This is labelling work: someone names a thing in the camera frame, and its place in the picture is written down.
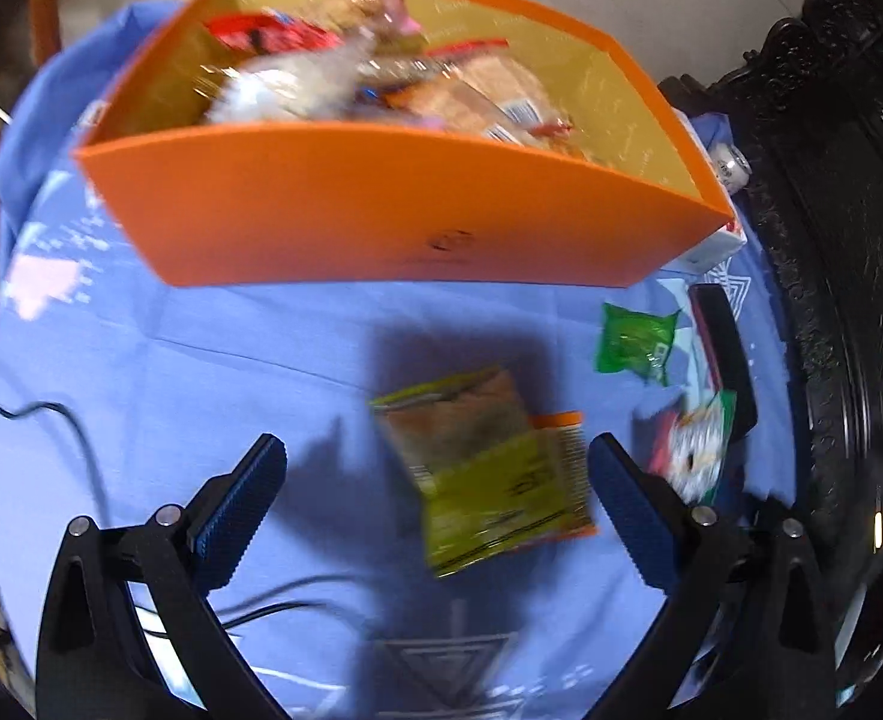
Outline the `green snack packet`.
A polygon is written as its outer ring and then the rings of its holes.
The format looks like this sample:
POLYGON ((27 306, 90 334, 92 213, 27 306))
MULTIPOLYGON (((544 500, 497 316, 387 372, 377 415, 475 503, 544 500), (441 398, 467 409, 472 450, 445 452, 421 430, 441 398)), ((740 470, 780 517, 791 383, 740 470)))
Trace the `green snack packet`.
POLYGON ((606 302, 594 369, 601 374, 629 371, 666 387, 677 322, 679 310, 654 316, 606 302))

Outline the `orange rice cake packet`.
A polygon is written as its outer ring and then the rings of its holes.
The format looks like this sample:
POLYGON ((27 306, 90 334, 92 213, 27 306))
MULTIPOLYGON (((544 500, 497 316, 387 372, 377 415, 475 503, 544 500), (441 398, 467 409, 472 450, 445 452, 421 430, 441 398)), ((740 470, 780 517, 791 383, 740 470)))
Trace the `orange rice cake packet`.
POLYGON ((412 483, 430 494, 446 470, 510 439, 539 431, 581 437, 583 415, 531 415, 505 367, 417 383, 370 401, 370 410, 412 483))

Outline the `white marshmallow snack bag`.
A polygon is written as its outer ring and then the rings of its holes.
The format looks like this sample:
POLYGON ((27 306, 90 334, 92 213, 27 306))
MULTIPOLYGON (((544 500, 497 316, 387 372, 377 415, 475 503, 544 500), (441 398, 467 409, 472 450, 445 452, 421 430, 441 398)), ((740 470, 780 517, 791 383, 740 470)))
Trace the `white marshmallow snack bag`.
POLYGON ((204 122, 337 121, 354 103, 360 67, 370 57, 368 44, 347 43, 334 49, 258 55, 219 68, 204 122))

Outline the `pink biscuit bag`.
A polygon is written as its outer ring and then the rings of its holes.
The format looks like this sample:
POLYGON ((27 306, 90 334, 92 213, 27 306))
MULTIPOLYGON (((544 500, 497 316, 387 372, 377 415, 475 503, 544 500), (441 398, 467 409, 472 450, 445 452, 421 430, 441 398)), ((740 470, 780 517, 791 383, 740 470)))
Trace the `pink biscuit bag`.
POLYGON ((305 18, 339 34, 368 31, 382 39, 417 36, 422 31, 406 0, 316 0, 308 5, 305 18))

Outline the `green yellow cracker packet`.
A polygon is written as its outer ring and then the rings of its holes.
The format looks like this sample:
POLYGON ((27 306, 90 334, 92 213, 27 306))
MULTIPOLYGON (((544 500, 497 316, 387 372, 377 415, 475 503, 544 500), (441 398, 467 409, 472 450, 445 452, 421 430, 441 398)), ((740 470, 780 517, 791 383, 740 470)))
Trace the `green yellow cracker packet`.
POLYGON ((439 577, 541 541, 597 534, 576 411, 536 416, 528 433, 427 473, 417 489, 425 557, 439 577))

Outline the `barcode bread packet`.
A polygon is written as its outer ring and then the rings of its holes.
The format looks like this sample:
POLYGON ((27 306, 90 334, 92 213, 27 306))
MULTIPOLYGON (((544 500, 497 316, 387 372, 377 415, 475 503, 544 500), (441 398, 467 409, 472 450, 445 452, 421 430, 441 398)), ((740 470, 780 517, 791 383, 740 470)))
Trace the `barcode bread packet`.
POLYGON ((388 106, 437 119, 444 132, 510 145, 547 148, 572 135, 570 115, 505 43, 439 50, 421 62, 425 70, 419 80, 382 93, 388 106))

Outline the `round cracker packet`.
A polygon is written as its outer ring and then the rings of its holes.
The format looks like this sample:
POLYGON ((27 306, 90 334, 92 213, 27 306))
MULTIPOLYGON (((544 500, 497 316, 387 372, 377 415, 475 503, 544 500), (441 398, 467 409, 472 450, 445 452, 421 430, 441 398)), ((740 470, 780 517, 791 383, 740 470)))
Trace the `round cracker packet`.
POLYGON ((689 505, 715 502, 725 468, 736 395, 721 390, 693 410, 676 403, 656 421, 648 472, 659 476, 689 505))

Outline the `black smartphone red case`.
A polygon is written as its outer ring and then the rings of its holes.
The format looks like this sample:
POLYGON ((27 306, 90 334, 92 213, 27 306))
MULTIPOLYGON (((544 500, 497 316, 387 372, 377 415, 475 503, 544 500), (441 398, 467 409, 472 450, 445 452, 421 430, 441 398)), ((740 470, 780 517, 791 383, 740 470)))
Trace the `black smartphone red case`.
POLYGON ((711 382, 716 390, 734 395, 729 438, 738 442, 757 424, 754 387, 738 324, 720 284, 694 284, 689 288, 689 301, 711 382))

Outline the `blue patterned tablecloth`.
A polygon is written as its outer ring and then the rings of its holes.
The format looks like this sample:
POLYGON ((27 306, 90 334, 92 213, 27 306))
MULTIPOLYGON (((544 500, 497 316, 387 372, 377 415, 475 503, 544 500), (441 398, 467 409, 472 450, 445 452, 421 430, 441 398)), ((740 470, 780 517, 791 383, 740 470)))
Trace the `blue patterned tablecloth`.
POLYGON ((15 107, 0 153, 0 587, 37 648, 64 528, 137 525, 230 470, 261 434, 289 474, 214 595, 236 644, 298 718, 578 718, 661 606, 611 530, 430 574, 421 506, 370 401, 500 364, 529 410, 576 411, 642 455, 702 359, 682 323, 669 382, 594 367, 602 309, 684 314, 687 284, 160 281, 72 151, 168 2, 67 49, 15 107))

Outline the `floral tissue pack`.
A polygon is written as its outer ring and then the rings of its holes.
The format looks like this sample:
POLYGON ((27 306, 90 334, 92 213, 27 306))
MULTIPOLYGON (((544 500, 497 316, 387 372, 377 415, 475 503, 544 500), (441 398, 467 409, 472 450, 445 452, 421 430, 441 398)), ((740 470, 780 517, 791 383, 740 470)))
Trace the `floral tissue pack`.
POLYGON ((665 270, 700 277, 738 254, 746 242, 746 232, 738 218, 734 218, 692 249, 666 263, 665 270))

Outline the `white drink can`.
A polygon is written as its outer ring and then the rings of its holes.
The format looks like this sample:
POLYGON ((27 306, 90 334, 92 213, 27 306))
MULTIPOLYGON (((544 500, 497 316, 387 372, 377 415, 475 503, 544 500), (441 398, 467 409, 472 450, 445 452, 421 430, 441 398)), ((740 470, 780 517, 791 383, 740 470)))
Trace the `white drink can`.
POLYGON ((718 142, 710 148, 708 154, 716 179, 729 195, 736 195, 749 185, 752 169, 737 146, 718 142))

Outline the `orange cardboard box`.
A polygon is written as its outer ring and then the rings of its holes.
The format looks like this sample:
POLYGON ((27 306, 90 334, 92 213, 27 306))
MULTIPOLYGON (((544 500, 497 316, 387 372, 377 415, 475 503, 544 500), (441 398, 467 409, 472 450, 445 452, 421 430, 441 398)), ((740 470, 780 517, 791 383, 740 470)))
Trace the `orange cardboard box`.
POLYGON ((77 162, 173 286, 629 286, 731 223, 702 148, 614 37, 531 0, 406 0, 430 46, 501 37, 573 119, 567 151, 375 122, 209 125, 218 15, 188 0, 136 52, 77 162))

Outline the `dark carved wooden sofa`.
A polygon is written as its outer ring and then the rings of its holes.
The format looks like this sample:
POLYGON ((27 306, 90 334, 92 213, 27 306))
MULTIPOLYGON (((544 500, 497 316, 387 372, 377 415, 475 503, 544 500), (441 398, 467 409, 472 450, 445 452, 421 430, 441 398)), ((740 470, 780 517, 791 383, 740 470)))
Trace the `dark carved wooden sofa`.
POLYGON ((780 289, 796 504, 834 601, 839 715, 883 718, 883 0, 804 0, 713 83, 752 166, 743 204, 780 289))

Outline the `red snack packet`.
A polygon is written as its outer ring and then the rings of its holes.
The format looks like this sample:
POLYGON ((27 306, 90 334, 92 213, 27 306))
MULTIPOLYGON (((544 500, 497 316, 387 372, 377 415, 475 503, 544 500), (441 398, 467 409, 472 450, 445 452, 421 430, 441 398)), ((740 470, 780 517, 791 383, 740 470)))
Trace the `red snack packet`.
POLYGON ((343 43, 337 32, 272 10, 215 16, 204 26, 218 44, 248 54, 318 52, 343 43))

